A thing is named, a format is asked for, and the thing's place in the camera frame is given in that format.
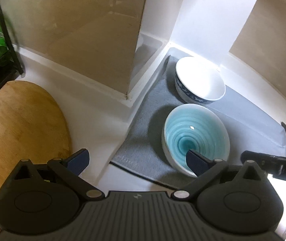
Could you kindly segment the wooden cutting board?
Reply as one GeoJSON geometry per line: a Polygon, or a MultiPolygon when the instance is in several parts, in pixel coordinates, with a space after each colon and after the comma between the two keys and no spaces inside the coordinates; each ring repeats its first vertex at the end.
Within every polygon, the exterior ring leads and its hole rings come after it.
{"type": "Polygon", "coordinates": [[[27,81],[0,89],[0,187],[21,159],[43,164],[71,154],[66,119],[55,99],[27,81]]]}

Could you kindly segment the grey fabric mat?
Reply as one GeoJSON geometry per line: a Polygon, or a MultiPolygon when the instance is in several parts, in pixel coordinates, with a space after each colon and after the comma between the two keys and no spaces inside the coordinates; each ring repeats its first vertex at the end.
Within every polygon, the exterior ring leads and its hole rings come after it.
{"type": "MultiPolygon", "coordinates": [[[[170,48],[160,64],[160,73],[146,94],[129,133],[111,163],[135,176],[161,186],[178,189],[193,179],[168,163],[161,135],[168,114],[183,104],[175,85],[176,62],[187,53],[170,48]]],[[[227,88],[223,99],[206,105],[225,125],[230,138],[228,162],[240,165],[246,151],[286,157],[286,132],[268,114],[227,88]]]]}

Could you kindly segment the teal glazed bowl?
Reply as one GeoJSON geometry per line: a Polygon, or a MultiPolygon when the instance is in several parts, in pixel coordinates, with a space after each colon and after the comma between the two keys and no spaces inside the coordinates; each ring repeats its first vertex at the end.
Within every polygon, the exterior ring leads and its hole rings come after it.
{"type": "Polygon", "coordinates": [[[206,107],[182,104],[167,116],[161,145],[169,164],[180,173],[196,178],[187,166],[188,150],[195,150],[210,160],[228,160],[230,139],[219,117],[206,107]]]}

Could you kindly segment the white bowl blue pattern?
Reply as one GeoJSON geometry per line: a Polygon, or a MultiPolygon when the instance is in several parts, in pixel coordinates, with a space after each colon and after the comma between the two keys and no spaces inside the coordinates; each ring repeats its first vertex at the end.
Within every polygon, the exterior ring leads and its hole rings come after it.
{"type": "Polygon", "coordinates": [[[225,96],[218,65],[198,57],[183,57],[175,66],[175,87],[186,103],[210,104],[225,96]]]}

